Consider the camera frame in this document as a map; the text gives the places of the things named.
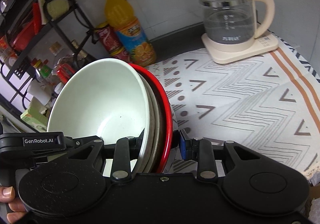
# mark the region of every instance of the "screw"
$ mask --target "screw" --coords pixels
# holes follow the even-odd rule
[[[216,174],[213,171],[203,171],[200,173],[200,176],[204,179],[212,179]]]
[[[160,181],[168,181],[168,180],[169,180],[169,177],[166,177],[166,176],[160,177]]]
[[[126,178],[129,174],[126,171],[115,171],[113,172],[112,176],[114,178],[118,179],[123,179]]]

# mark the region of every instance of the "fingernail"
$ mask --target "fingernail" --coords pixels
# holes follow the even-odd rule
[[[8,188],[4,188],[3,191],[2,191],[2,194],[4,197],[10,197],[11,194],[12,194],[12,186],[11,187],[8,187]]]

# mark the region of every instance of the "kettle handle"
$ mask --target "kettle handle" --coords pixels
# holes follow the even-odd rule
[[[252,0],[253,3],[253,13],[256,12],[255,10],[255,3],[254,1],[262,1],[266,4],[266,15],[264,17],[263,22],[260,24],[260,26],[257,28],[257,23],[255,23],[256,29],[254,33],[254,38],[260,37],[265,31],[270,27],[273,18],[275,16],[275,2],[274,0]]]

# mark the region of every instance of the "white tablecloth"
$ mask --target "white tablecloth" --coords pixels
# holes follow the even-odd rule
[[[282,39],[276,51],[231,64],[216,64],[201,48],[148,69],[190,138],[236,141],[307,179],[320,172],[320,77]],[[196,169],[180,159],[171,172]]]

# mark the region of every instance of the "red object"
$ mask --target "red object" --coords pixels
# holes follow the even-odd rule
[[[132,63],[129,52],[125,50],[124,47],[119,49],[119,53],[116,53],[115,55],[112,55],[114,59],[123,60],[127,63]]]
[[[41,24],[41,13],[39,4],[34,2],[32,4],[32,13],[33,13],[33,29],[35,31],[35,35],[39,33],[43,25]]]
[[[162,173],[168,161],[168,157],[171,149],[171,142],[172,142],[173,125],[172,125],[172,114],[171,114],[169,99],[167,97],[167,94],[165,93],[163,86],[151,72],[135,64],[130,64],[130,66],[133,67],[139,74],[141,74],[145,78],[145,80],[150,84],[151,87],[155,86],[157,88],[163,101],[165,116],[166,116],[166,135],[165,135],[166,139],[165,139],[164,151],[162,153],[161,161],[156,171],[157,173]]]
[[[11,44],[15,50],[23,51],[29,44],[30,40],[35,36],[33,19],[23,28]]]
[[[31,63],[30,63],[30,65],[33,67],[36,63],[37,63],[37,59],[33,59],[32,61],[31,61]]]
[[[66,84],[68,80],[75,74],[76,72],[69,64],[59,64],[57,68],[57,75],[62,83]]]
[[[97,33],[99,35],[100,42],[111,55],[113,52],[122,47],[122,43],[119,41],[116,33],[111,26],[107,26],[104,29],[97,30]]]

